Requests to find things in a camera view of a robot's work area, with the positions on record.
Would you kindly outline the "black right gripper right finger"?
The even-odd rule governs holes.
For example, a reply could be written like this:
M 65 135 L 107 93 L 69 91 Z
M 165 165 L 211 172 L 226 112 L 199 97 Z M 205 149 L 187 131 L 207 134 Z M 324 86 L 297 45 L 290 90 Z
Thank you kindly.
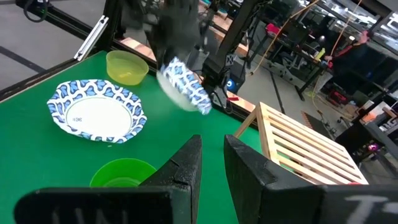
M 315 185 L 232 135 L 224 163 L 239 224 L 398 224 L 398 187 Z

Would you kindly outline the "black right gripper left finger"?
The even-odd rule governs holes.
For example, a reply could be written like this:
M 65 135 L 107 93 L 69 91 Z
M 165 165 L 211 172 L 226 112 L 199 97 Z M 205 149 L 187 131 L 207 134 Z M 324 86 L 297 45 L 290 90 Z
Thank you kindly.
M 196 224 L 202 138 L 193 135 L 137 187 L 44 188 L 21 197 L 16 224 Z

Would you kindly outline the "blue patterned paper bowl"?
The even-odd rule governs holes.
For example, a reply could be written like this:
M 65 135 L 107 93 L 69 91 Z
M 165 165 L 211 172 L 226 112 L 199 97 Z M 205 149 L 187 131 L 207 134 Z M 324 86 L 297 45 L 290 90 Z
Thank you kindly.
M 62 130 L 91 141 L 122 144 L 147 122 L 140 98 L 108 80 L 63 82 L 47 106 Z
M 211 100 L 195 78 L 195 74 L 185 63 L 174 57 L 168 65 L 163 64 L 156 74 L 157 81 L 164 93 L 179 108 L 207 115 L 211 109 Z

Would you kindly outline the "wooden slatted shelf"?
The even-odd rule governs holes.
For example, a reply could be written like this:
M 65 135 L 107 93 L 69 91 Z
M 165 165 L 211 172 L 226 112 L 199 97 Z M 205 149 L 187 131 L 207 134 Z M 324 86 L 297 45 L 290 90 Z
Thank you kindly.
M 362 184 L 368 181 L 348 151 L 326 136 L 259 103 L 234 136 L 257 121 L 262 154 L 312 184 Z

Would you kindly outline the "green plastic bowl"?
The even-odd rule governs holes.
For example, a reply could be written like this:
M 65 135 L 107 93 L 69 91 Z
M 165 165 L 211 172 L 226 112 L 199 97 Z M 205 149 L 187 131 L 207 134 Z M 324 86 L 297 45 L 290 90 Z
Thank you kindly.
M 139 159 L 116 159 L 95 173 L 90 187 L 137 187 L 156 171 L 155 167 Z

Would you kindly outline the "yellow plastic bowl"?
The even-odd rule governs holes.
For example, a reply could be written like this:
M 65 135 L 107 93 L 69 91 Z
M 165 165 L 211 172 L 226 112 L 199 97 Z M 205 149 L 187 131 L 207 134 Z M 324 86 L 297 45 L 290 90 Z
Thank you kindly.
M 138 85 L 149 72 L 149 66 L 139 56 L 114 50 L 106 54 L 106 70 L 111 79 L 123 85 Z

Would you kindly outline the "silver aluminium profile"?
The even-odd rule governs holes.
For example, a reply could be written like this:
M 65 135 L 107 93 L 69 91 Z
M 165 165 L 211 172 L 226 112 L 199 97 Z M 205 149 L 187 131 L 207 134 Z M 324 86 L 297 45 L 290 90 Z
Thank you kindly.
M 75 60 L 80 62 L 88 56 L 99 38 L 102 36 L 105 28 L 108 25 L 108 21 L 109 17 L 106 17 L 105 15 L 101 16 L 100 20 L 96 23 L 94 28 L 88 34 L 88 37 L 85 39 L 77 53 L 74 55 L 73 58 Z

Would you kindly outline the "black box with blue light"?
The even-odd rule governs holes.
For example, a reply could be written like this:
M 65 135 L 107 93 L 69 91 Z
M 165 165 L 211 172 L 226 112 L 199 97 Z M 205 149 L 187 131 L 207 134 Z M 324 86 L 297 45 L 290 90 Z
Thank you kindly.
M 227 90 L 231 93 L 237 94 L 245 81 L 246 81 L 245 76 L 243 77 L 231 76 L 226 84 Z

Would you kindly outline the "green table mat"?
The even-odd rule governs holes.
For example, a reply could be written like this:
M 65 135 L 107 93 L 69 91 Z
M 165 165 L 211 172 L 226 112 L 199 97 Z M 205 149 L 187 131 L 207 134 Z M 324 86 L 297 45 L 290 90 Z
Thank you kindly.
M 95 142 L 60 129 L 47 100 L 66 81 L 105 79 L 106 54 L 100 52 L 0 102 L 0 224 L 14 224 L 20 197 L 45 187 L 86 187 L 104 164 L 136 158 L 161 167 L 187 139 L 203 142 L 198 224 L 238 224 L 224 168 L 224 136 L 240 122 L 218 110 L 208 115 L 176 106 L 157 79 L 145 77 L 131 91 L 142 101 L 147 122 L 123 144 Z

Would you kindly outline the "person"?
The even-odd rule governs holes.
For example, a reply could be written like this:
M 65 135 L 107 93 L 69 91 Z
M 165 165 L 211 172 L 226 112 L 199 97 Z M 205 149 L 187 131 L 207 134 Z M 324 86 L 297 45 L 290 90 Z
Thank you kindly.
M 331 65 L 330 69 L 333 71 L 333 74 L 342 75 L 359 62 L 368 49 L 368 41 L 373 36 L 373 31 L 364 30 L 359 39 L 352 45 L 347 46 L 335 55 L 324 56 L 324 59 Z

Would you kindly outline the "black aluminium table frame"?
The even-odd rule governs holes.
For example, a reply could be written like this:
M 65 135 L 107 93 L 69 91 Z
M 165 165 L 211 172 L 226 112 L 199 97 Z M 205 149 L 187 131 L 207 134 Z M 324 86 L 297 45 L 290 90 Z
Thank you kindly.
M 64 31 L 68 32 L 75 37 L 80 39 L 85 39 L 88 37 L 89 32 L 93 29 L 88 24 L 78 20 L 75 17 L 67 14 L 66 12 L 61 11 L 56 7 L 50 7 L 48 13 L 46 14 L 45 21 L 51 23 L 52 25 L 63 29 Z M 144 55 L 144 51 L 147 50 L 148 47 L 143 45 L 142 50 L 137 50 L 135 47 L 129 47 L 126 44 L 116 40 L 111 39 L 107 44 L 95 44 L 94 50 L 89 56 L 92 56 L 98 53 L 101 50 L 110 51 L 110 50 L 124 50 L 129 53 L 136 54 L 142 57 L 149 65 L 150 70 L 155 70 L 155 58 Z M 0 90 L 0 101 L 6 100 L 11 96 L 20 93 L 26 90 L 28 87 L 32 87 L 38 84 L 41 81 L 45 81 L 50 77 L 54 76 L 56 73 L 64 71 L 71 67 L 72 65 L 76 64 L 76 59 L 69 59 L 63 63 L 60 63 L 50 69 L 43 70 L 33 77 L 27 78 L 22 80 L 16 84 L 13 84 L 9 87 L 6 87 Z M 238 95 L 228 92 L 228 98 L 232 100 L 231 102 L 231 112 L 229 114 L 230 117 L 243 121 L 245 120 L 252 112 L 255 110 L 255 105 L 246 101 L 245 99 L 241 98 Z

